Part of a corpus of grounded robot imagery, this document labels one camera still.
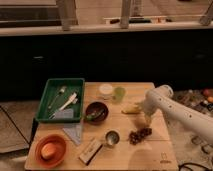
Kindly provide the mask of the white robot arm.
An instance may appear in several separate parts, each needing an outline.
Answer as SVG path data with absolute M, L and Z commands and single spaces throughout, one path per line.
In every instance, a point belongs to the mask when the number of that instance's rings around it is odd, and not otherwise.
M 181 122 L 209 144 L 213 144 L 213 117 L 206 116 L 173 101 L 173 94 L 174 92 L 169 85 L 161 85 L 148 90 L 145 98 L 138 105 L 148 116 L 153 115 L 157 109 L 160 109 Z

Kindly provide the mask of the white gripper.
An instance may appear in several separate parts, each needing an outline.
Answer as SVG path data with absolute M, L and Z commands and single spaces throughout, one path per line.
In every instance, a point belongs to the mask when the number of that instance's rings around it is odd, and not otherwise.
M 147 125 L 152 122 L 152 115 L 154 114 L 154 107 L 148 100 L 143 100 L 137 103 L 138 108 L 144 113 Z

